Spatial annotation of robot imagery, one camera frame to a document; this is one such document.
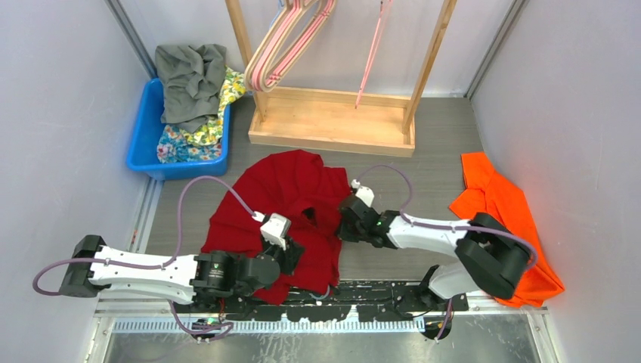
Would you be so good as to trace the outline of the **yellow floral garment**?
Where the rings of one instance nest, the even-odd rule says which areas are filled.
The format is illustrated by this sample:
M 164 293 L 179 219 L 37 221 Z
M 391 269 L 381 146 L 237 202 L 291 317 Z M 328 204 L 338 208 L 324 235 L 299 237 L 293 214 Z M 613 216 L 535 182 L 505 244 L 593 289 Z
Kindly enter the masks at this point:
M 197 147 L 218 144 L 224 135 L 224 114 L 227 106 L 238 101 L 246 93 L 244 74 L 226 66 L 225 79 L 219 94 L 218 114 L 216 116 L 207 116 L 206 123 L 195 132 L 181 131 L 186 142 Z

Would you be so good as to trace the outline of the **grey-blue hanger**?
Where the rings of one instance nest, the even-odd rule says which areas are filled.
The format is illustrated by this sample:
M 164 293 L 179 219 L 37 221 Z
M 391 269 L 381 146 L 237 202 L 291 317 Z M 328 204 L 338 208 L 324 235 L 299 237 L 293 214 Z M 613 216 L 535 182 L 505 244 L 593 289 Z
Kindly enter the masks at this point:
M 331 292 L 332 292 L 332 286 L 328 285 L 324 293 L 316 294 L 316 293 L 310 292 L 309 295 L 313 300 L 322 301 L 326 299 L 331 294 Z

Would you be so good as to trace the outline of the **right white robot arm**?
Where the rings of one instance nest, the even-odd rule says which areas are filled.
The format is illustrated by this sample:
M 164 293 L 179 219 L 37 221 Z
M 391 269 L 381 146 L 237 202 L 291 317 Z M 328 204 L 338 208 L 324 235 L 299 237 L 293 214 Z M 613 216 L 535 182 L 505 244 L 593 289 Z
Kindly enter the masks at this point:
M 339 212 L 337 235 L 343 241 L 428 250 L 457 259 L 432 266 L 421 282 L 420 301 L 432 311 L 477 290 L 498 299 L 513 298 L 536 257 L 532 246 L 517 240 L 487 213 L 477 213 L 471 220 L 420 219 L 395 210 L 378 213 L 354 194 L 341 202 Z

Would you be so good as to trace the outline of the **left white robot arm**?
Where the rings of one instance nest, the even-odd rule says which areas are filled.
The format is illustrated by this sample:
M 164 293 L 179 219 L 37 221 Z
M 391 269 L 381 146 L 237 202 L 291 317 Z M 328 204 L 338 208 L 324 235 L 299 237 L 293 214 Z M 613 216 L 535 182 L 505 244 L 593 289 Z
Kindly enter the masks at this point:
M 58 291 L 95 297 L 109 289 L 211 312 L 221 298 L 251 296 L 272 288 L 281 275 L 292 275 L 305 249 L 290 237 L 285 241 L 285 247 L 265 241 L 264 250 L 254 257 L 216 250 L 179 256 L 164 266 L 165 256 L 113 249 L 102 237 L 87 235 L 77 243 Z

